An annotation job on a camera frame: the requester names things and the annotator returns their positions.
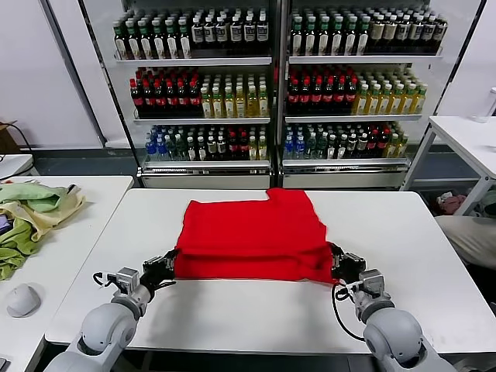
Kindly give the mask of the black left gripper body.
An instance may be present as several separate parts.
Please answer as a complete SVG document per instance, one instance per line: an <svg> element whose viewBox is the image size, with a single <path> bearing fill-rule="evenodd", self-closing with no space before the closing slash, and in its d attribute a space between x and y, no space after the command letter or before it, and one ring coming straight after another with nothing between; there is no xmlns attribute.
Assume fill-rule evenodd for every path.
<svg viewBox="0 0 496 372"><path fill-rule="evenodd" d="M139 283L149 291L158 291L176 284L174 268L166 263L145 263Z"/></svg>

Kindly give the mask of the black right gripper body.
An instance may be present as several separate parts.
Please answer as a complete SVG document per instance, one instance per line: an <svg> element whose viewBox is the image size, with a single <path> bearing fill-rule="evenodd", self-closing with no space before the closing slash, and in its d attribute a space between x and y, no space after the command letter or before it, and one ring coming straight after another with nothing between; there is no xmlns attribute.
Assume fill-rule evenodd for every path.
<svg viewBox="0 0 496 372"><path fill-rule="evenodd" d="M360 279L360 274L366 270L364 258L354 253L344 253L339 258L339 279L344 283L353 283Z"/></svg>

